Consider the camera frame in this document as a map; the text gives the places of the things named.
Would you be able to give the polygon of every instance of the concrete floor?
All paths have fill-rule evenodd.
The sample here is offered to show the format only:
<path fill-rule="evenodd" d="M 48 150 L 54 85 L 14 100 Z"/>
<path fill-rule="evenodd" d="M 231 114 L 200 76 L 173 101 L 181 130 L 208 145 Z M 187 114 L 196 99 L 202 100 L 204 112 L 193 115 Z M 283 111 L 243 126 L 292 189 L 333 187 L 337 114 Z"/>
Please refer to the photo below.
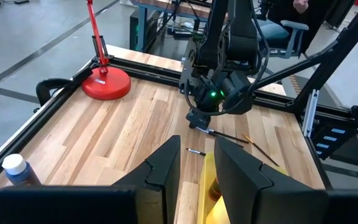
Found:
<path fill-rule="evenodd" d="M 135 9 L 120 5 L 118 0 L 99 0 L 94 2 L 94 10 L 99 13 L 98 26 L 106 43 L 129 48 L 128 17 Z M 5 4 L 0 7 L 0 145 L 38 107 L 35 86 L 39 81 L 70 78 L 94 55 L 91 35 L 84 2 L 32 0 L 20 6 Z M 336 31 L 322 26 L 308 55 L 327 46 L 337 35 Z M 154 54 L 178 60 L 185 47 L 186 41 L 166 39 L 154 49 Z M 303 59 L 303 56 L 289 60 L 272 58 L 268 68 L 276 72 Z M 314 70 L 309 68 L 296 76 L 307 79 Z M 289 96 L 296 96 L 288 78 L 283 80 L 283 86 Z M 332 98 L 329 102 L 335 102 L 330 103 L 334 104 L 332 106 L 358 104 L 358 45 L 325 89 L 327 97 Z M 329 173 L 329 177 L 335 181 L 335 187 L 358 187 L 358 180 L 354 182 L 341 174 Z"/>

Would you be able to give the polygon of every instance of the person's hand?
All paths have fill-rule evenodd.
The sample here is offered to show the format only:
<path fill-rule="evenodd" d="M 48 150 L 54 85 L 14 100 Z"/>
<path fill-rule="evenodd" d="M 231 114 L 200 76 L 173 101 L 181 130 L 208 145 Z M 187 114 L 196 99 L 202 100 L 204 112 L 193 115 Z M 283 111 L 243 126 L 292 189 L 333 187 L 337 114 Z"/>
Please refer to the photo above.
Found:
<path fill-rule="evenodd" d="M 308 0 L 293 0 L 293 7 L 296 9 L 296 11 L 302 14 L 309 7 Z"/>

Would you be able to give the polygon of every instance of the red lamp base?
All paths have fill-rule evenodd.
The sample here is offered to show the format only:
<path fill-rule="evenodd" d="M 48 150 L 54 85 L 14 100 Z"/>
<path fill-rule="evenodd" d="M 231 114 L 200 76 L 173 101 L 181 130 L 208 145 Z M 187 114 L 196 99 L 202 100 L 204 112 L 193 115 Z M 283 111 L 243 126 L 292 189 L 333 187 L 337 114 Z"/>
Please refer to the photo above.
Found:
<path fill-rule="evenodd" d="M 107 67 L 107 75 L 101 75 L 98 68 L 83 83 L 84 92 L 97 100 L 115 100 L 129 93 L 131 79 L 121 69 Z"/>

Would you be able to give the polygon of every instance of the chair armrest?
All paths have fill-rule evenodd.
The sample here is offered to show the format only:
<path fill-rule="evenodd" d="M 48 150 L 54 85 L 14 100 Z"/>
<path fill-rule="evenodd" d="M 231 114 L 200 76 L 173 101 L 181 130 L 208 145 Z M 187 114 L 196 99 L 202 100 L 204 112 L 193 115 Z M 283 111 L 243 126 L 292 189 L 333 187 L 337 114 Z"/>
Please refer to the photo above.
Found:
<path fill-rule="evenodd" d="M 283 26 L 287 26 L 287 27 L 292 27 L 294 29 L 299 29 L 299 30 L 309 30 L 309 26 L 306 24 L 302 24 L 299 22 L 292 22 L 292 21 L 281 21 L 281 24 Z"/>

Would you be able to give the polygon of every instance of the yellow container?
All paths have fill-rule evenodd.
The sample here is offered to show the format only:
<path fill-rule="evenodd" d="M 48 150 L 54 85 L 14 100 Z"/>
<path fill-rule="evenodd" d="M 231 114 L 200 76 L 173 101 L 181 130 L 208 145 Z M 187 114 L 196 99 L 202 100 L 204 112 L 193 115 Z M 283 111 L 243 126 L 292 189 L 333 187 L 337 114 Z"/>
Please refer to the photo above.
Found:
<path fill-rule="evenodd" d="M 285 169 L 273 167 L 277 171 L 288 175 Z M 216 177 L 214 153 L 207 153 L 204 159 L 203 171 L 200 178 L 200 190 L 198 194 L 197 224 L 230 224 L 223 197 L 217 202 L 208 195 L 208 189 Z"/>
<path fill-rule="evenodd" d="M 214 153 L 207 153 L 204 159 L 203 171 L 200 178 L 198 194 L 197 224 L 205 224 L 206 216 L 215 205 L 215 201 L 208 196 L 208 189 L 216 177 Z"/>
<path fill-rule="evenodd" d="M 219 198 L 211 212 L 206 217 L 206 224 L 230 224 L 229 215 L 224 206 L 223 197 Z"/>

